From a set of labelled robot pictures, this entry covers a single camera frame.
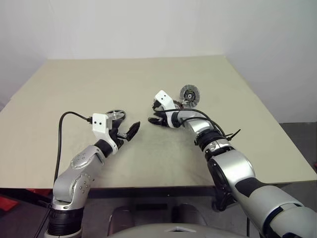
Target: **white wall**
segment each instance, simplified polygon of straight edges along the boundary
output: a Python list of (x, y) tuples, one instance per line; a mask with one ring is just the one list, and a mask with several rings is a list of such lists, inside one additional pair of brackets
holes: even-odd
[(0, 107), (46, 58), (226, 55), (279, 122), (317, 120), (316, 0), (2, 0)]

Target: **gray floor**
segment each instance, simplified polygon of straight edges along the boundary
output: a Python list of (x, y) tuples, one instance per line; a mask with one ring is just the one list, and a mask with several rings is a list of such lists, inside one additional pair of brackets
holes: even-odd
[[(313, 167), (317, 162), (317, 123), (286, 123), (281, 126)], [(317, 210), (317, 184), (315, 181), (289, 184), (282, 189), (300, 200), (304, 205), (315, 211)], [(233, 231), (241, 235), (246, 234), (246, 216), (239, 205), (230, 207), (224, 212), (216, 213), (211, 209), (211, 198), (209, 197), (117, 198), (88, 200), (83, 219), (83, 237), (105, 237), (109, 216), (114, 208), (149, 202), (167, 203), (169, 209), (156, 212), (155, 216), (148, 211), (137, 212), (137, 225), (169, 222), (170, 208), (176, 204), (188, 203), (194, 205), (202, 213), (208, 226)], [(0, 237), (33, 237), (44, 213), (44, 208), (25, 203), (16, 206), (6, 214), (0, 214)], [(250, 228), (250, 237), (258, 238), (259, 234), (252, 224)]]

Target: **beige table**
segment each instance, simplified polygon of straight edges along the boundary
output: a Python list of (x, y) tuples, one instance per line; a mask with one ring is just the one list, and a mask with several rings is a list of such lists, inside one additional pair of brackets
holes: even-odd
[[(178, 99), (185, 84), (201, 92), (197, 109), (226, 133), (267, 183), (317, 176), (248, 84), (222, 56), (169, 59), (48, 60), (0, 113), (0, 187), (51, 188), (57, 125), (66, 111), (85, 116), (123, 109), (121, 131), (141, 121), (135, 138), (111, 156), (95, 187), (213, 185), (202, 152), (185, 129), (154, 126), (154, 95)], [(60, 172), (96, 142), (91, 125), (69, 115), (63, 124)]]

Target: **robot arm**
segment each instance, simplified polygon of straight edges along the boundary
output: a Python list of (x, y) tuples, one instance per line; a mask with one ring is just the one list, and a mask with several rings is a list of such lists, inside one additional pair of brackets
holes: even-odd
[(121, 139), (130, 141), (140, 127), (140, 122), (137, 122), (127, 133), (120, 134), (118, 127), (125, 117), (118, 118), (120, 112), (124, 113), (113, 110), (107, 114), (93, 114), (91, 123), (98, 141), (77, 154), (68, 169), (55, 181), (45, 237), (81, 237), (83, 211), (92, 182), (100, 173), (106, 158), (117, 153), (123, 145)]
[(223, 203), (228, 200), (239, 202), (264, 237), (317, 237), (316, 213), (283, 190), (258, 181), (249, 160), (230, 144), (230, 138), (221, 128), (198, 112), (176, 110), (164, 91), (157, 95), (153, 108), (163, 107), (161, 112), (155, 110), (155, 115), (161, 118), (149, 118), (149, 122), (169, 127), (184, 125), (191, 131), (207, 161), (217, 192), (223, 194), (218, 210), (224, 210)]

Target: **red object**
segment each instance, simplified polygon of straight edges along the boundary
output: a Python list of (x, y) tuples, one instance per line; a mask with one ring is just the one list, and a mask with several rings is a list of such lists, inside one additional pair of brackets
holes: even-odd
[[(48, 195), (51, 191), (51, 189), (28, 189), (28, 190), (43, 196)], [(0, 209), (6, 212), (12, 209), (13, 207), (15, 207), (17, 204), (19, 203), (14, 200), (11, 200), (5, 197), (0, 197)]]

